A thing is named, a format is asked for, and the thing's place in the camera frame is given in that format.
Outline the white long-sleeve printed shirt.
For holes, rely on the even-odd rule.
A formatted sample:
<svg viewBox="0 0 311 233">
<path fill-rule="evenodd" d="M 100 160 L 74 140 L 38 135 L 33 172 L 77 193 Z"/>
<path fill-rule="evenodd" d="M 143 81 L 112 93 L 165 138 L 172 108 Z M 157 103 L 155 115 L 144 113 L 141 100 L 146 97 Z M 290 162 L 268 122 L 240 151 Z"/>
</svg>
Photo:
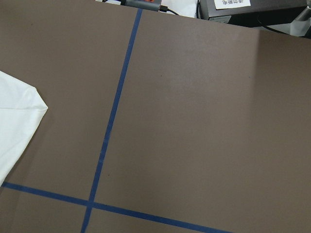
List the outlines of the white long-sleeve printed shirt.
<svg viewBox="0 0 311 233">
<path fill-rule="evenodd" d="M 25 151 L 47 110 L 35 87 L 0 73 L 0 183 Z"/>
</svg>

